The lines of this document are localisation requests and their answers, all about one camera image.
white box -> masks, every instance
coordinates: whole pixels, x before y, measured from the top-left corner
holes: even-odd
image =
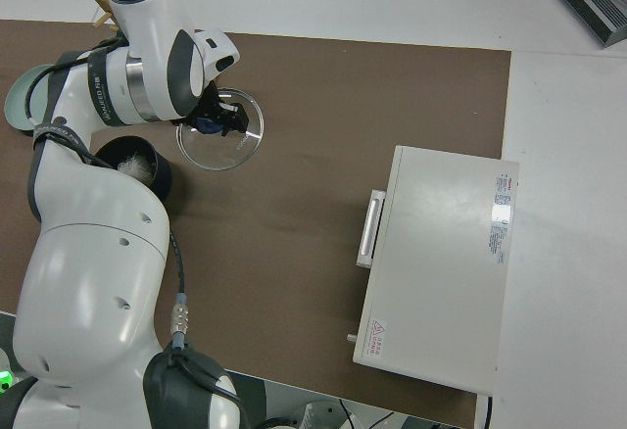
[[[492,395],[518,164],[397,147],[353,360]]]

petri dish lid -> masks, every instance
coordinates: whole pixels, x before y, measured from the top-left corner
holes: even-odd
[[[242,105],[248,116],[246,133],[231,130],[225,136],[221,133],[207,135],[189,125],[180,124],[176,128],[176,142],[185,158],[209,171],[240,166],[255,154],[264,136],[262,110],[252,96],[231,88],[221,88],[218,94],[226,104]]]
[[[17,130],[33,130],[34,127],[43,122],[43,116],[48,105],[48,78],[50,74],[46,74],[41,81],[37,83],[30,98],[30,113],[33,120],[28,120],[24,110],[24,101],[30,84],[42,73],[49,69],[52,65],[41,65],[25,72],[18,80],[13,83],[7,99],[4,102],[4,117],[9,125]]]

cable connector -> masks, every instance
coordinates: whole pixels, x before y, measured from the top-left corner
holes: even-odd
[[[172,348],[184,349],[185,333],[189,325],[189,310],[187,309],[187,296],[176,294],[176,303],[172,308],[169,332],[172,335]]]

black cup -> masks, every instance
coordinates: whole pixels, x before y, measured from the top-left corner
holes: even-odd
[[[163,202],[172,186],[172,171],[168,160],[162,157],[148,140],[134,135],[114,138],[96,153],[96,157],[112,167],[117,167],[135,155],[144,157],[148,162],[153,174],[148,187]]]

white brush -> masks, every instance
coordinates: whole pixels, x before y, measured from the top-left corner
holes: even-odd
[[[118,171],[134,177],[146,186],[150,186],[153,181],[153,171],[150,168],[150,164],[146,161],[146,158],[136,153],[121,162],[118,165]]]

